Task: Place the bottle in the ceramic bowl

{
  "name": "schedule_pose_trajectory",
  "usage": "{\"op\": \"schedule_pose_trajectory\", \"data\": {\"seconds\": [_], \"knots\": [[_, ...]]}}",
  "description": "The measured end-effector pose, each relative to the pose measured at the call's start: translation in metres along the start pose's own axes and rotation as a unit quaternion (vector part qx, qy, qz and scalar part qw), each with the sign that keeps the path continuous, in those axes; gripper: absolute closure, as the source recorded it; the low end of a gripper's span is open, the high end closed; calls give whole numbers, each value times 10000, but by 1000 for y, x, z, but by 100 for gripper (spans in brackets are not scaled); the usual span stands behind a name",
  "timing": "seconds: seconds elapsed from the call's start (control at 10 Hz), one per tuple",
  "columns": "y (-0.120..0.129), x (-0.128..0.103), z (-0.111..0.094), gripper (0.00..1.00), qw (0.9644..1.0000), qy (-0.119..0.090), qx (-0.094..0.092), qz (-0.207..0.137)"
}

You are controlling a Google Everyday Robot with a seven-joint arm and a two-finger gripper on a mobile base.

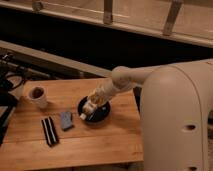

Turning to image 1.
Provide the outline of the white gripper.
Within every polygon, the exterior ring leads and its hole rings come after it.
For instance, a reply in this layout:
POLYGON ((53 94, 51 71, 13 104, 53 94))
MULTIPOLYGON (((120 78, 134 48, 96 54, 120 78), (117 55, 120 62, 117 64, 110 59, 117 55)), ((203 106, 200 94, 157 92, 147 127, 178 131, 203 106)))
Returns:
POLYGON ((97 87, 89 96, 88 100, 90 100, 93 104, 97 106, 102 106, 107 102, 107 95, 102 86, 97 87))

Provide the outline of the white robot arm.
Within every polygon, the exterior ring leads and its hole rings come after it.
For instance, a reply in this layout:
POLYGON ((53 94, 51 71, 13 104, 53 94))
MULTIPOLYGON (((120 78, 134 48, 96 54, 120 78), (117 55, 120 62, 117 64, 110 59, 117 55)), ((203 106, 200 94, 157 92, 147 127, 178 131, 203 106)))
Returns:
POLYGON ((118 66, 110 77, 99 85, 87 98, 92 106, 100 107, 118 93, 129 91, 136 85, 142 85, 145 79, 157 69, 157 66, 129 68, 118 66))

